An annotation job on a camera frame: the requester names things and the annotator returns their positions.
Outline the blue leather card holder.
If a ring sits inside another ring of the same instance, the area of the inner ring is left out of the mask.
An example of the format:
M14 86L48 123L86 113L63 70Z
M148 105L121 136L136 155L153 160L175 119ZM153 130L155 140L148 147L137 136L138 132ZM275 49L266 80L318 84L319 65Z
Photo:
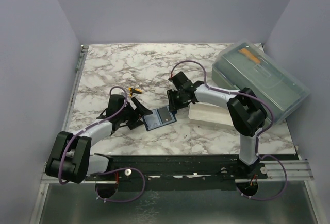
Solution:
M142 118L146 131L151 131L175 123L177 121L175 114L175 111L170 111L169 105L152 109L150 115L146 115Z

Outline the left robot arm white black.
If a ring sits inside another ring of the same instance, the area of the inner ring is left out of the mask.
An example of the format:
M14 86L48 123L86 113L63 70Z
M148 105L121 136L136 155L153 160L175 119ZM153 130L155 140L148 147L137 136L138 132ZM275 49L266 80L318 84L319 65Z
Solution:
M111 179L114 167L106 156L92 154L91 147L120 128L133 130L143 125L141 119L151 114L135 97L128 100L119 94L110 96L108 107L93 123L73 133L57 134L46 163L46 175L57 178L61 184L79 184L90 174L97 174L103 180Z

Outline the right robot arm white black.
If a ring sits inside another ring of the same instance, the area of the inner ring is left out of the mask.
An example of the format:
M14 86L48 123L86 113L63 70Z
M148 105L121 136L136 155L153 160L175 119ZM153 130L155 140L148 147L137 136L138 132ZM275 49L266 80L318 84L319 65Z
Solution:
M171 76L169 81L174 85L173 90L167 90L170 111L177 111L190 103L198 102L226 108L229 111L233 125L240 133L241 163L237 166L238 175L245 179L254 175L254 164L258 160L257 134L265 124L267 112L253 91L249 88L231 91L208 86L203 81L193 83L183 72Z

